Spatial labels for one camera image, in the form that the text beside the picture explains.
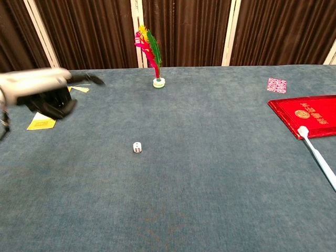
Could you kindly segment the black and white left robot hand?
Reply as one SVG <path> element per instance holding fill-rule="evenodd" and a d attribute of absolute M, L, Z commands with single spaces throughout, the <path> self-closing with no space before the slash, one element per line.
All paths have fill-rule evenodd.
<path fill-rule="evenodd" d="M 92 81 L 104 85 L 93 74 L 72 74 L 65 68 L 39 68 L 1 74 L 1 109 L 25 105 L 54 120 L 71 114 L 77 104 L 68 84 Z"/>

